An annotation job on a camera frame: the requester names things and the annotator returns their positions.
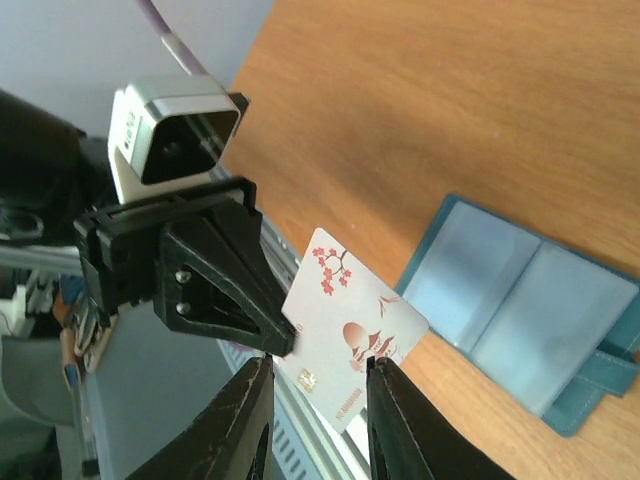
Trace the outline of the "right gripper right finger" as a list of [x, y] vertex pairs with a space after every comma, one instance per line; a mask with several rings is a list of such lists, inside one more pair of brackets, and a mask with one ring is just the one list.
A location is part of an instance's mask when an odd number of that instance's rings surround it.
[[370, 357], [367, 431], [374, 479], [509, 479], [390, 358]]

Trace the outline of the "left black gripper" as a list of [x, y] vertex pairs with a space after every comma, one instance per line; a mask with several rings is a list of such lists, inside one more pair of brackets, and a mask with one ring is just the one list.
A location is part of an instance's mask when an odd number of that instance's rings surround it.
[[257, 187], [232, 177], [74, 222], [92, 310], [109, 326], [120, 307], [153, 301], [172, 331], [286, 356], [295, 328], [261, 245]]

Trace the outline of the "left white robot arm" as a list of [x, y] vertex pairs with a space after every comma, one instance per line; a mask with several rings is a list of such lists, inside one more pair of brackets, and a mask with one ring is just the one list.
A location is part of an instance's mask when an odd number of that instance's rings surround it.
[[255, 184], [231, 177], [120, 205], [104, 140], [1, 96], [1, 241], [77, 247], [102, 325], [148, 301], [172, 331], [289, 354], [296, 333], [255, 202]]

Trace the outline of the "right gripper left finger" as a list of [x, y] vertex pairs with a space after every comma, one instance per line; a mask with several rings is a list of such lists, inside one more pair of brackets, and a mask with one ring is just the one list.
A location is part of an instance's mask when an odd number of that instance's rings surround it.
[[274, 430], [272, 357], [253, 357], [192, 424], [131, 479], [269, 479]]

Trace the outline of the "blue card holder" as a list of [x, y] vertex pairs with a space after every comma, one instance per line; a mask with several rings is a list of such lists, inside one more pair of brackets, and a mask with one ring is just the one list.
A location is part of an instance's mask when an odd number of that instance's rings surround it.
[[396, 290], [560, 436], [638, 377], [638, 279], [461, 196], [443, 200]]

